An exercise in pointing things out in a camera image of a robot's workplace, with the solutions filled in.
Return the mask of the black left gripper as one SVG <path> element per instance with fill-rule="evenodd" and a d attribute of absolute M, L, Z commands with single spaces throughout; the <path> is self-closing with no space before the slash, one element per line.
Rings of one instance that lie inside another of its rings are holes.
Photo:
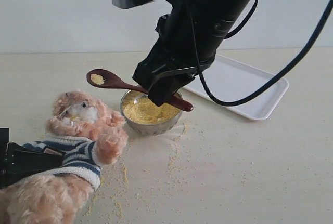
<path fill-rule="evenodd" d="M 64 153 L 49 147 L 33 151 L 9 142 L 9 128 L 1 128 L 1 189 L 19 180 L 62 165 Z"/>

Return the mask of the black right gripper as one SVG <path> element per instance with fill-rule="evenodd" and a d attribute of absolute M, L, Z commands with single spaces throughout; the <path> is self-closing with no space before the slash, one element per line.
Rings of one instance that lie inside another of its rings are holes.
<path fill-rule="evenodd" d="M 157 106 L 168 102 L 199 71 L 209 68 L 221 42 L 250 0 L 167 0 L 170 14 L 160 17 L 159 38 L 132 76 Z"/>

